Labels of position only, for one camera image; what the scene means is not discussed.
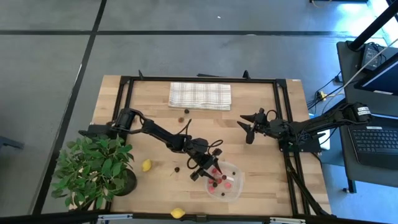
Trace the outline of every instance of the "white cable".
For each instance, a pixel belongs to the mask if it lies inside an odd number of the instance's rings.
[[[350,80],[348,80],[348,82],[345,83],[345,84],[343,85],[343,87],[341,88],[341,90],[338,91],[338,92],[336,93],[336,95],[334,95],[334,96],[331,97],[331,99],[326,103],[325,107],[323,108],[321,114],[323,114],[323,112],[325,111],[326,106],[328,106],[328,104],[330,103],[330,101],[331,101],[334,97],[336,97],[339,93],[341,93],[341,91],[343,91],[344,88],[346,88],[346,86],[348,86],[348,84],[351,83],[351,81],[352,81],[359,73],[361,73],[362,70],[363,70],[366,66],[368,66],[375,58],[377,58],[377,57],[378,57],[380,54],[382,54],[385,50],[387,50],[389,47],[391,47],[391,45],[393,45],[395,42],[397,42],[397,40],[398,40],[398,38],[397,38],[396,40],[394,40],[391,44],[389,44],[387,47],[385,47],[384,49],[382,49],[377,55],[375,55],[370,61],[368,61],[361,69],[359,69],[359,70],[355,73],[355,75],[354,75],[353,77],[351,77]]]

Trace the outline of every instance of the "clear plastic bowl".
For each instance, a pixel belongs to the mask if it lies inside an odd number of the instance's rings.
[[[222,174],[214,166],[207,172],[217,180],[217,186],[213,186],[213,180],[206,178],[205,188],[207,193],[223,202],[233,202],[241,195],[243,189],[243,173],[236,166],[228,162],[218,162]]]

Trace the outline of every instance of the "laptop keyboard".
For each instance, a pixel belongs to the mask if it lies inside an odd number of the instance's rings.
[[[398,154],[398,129],[349,129],[357,152]]]

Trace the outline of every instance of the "black plant pot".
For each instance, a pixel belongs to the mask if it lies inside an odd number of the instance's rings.
[[[137,187],[137,177],[133,171],[126,169],[127,171],[127,183],[126,186],[116,196],[125,196],[132,192]]]

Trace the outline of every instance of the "black desk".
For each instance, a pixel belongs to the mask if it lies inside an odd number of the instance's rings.
[[[346,83],[357,71],[356,67],[361,53],[353,52],[347,48],[345,42],[337,43],[337,52],[340,62],[343,81]],[[398,116],[398,97],[376,94],[370,91],[358,90],[353,85],[345,88],[345,96],[342,102],[354,103],[356,101],[369,106],[372,113],[388,114]],[[349,191],[355,193],[354,180],[398,187],[398,170],[382,169],[378,167],[364,166],[357,162],[354,147],[348,134],[348,128],[340,128],[341,144],[345,162],[346,175],[348,178]]]

